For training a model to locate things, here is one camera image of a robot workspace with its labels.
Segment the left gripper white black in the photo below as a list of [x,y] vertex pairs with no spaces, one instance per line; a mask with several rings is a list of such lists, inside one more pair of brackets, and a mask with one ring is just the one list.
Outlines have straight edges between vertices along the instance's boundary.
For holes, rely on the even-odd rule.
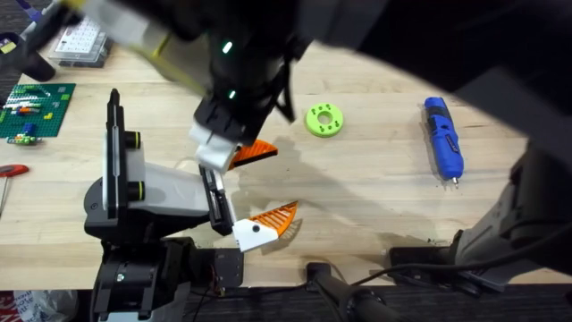
[[222,236],[232,233],[246,252],[279,240],[298,205],[293,201],[234,222],[218,173],[148,163],[138,131],[111,129],[104,136],[102,175],[84,198],[84,231],[102,242],[141,244],[209,223]]

